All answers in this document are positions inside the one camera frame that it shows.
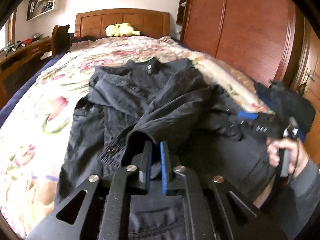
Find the grey right forearm sleeve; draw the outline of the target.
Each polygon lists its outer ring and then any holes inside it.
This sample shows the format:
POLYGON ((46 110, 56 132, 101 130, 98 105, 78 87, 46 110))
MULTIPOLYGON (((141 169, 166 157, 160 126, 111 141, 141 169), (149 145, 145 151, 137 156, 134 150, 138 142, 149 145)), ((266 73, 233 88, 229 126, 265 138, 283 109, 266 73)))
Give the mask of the grey right forearm sleeve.
POLYGON ((270 216, 288 239, 319 239, 319 168, 312 161, 279 195, 270 216))

